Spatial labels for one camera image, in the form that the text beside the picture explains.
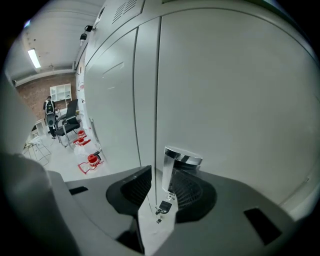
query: chair backrest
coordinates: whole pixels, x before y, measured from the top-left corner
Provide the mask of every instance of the chair backrest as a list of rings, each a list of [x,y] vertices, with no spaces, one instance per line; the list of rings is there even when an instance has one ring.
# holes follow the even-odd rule
[[[68,119],[76,115],[77,105],[78,105],[78,99],[71,100],[68,103],[68,108],[66,110],[65,118]]]

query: black rectangular slot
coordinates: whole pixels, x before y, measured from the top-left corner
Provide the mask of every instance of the black rectangular slot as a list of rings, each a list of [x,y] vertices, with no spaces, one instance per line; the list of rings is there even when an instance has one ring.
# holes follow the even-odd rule
[[[282,234],[282,232],[268,219],[266,215],[264,215],[260,209],[254,208],[245,210],[244,214],[258,233],[265,246]]]
[[[89,189],[87,189],[85,186],[79,186],[79,187],[75,187],[75,188],[69,189],[69,192],[73,196],[75,194],[79,194],[79,193],[82,193],[82,192],[87,191],[87,190],[89,190]]]

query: person in black clothing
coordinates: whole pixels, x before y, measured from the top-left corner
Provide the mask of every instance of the person in black clothing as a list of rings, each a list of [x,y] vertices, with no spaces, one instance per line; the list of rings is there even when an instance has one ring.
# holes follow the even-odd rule
[[[56,113],[55,113],[55,109],[56,109],[56,104],[55,102],[51,99],[51,96],[48,96],[46,101],[43,103],[43,110],[44,110],[44,113],[45,113],[45,116],[47,117],[47,112],[46,112],[46,107],[47,107],[47,104],[48,103],[51,103],[52,106],[53,106],[53,114],[54,116],[56,116]],[[55,139],[56,138],[56,133],[55,133],[55,129],[53,127],[50,127],[49,126],[49,130],[50,130],[50,133],[52,135],[52,139]]]

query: white ceiling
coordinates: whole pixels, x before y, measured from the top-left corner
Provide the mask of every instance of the white ceiling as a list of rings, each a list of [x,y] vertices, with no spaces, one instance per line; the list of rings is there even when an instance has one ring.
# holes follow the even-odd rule
[[[6,72],[13,80],[37,73],[71,69],[80,49],[80,35],[93,25],[105,0],[52,0],[23,29],[12,45]],[[41,68],[35,69],[28,50],[35,49]]]

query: person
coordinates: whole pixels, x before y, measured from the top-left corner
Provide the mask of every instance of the person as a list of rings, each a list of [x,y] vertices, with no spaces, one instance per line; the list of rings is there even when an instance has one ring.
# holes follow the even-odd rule
[[[51,96],[48,96],[48,97],[46,98],[46,101],[43,103],[43,110],[44,110],[44,113],[45,113],[45,117],[47,117],[47,113],[53,111],[54,120],[56,120],[55,109],[56,109],[56,104],[55,104],[55,102],[52,100]],[[52,139],[55,139],[55,138],[57,137],[57,136],[56,136],[55,129],[54,129],[53,127],[50,127],[50,126],[49,126],[49,130],[50,130],[50,133],[51,133],[51,135],[52,135]]]

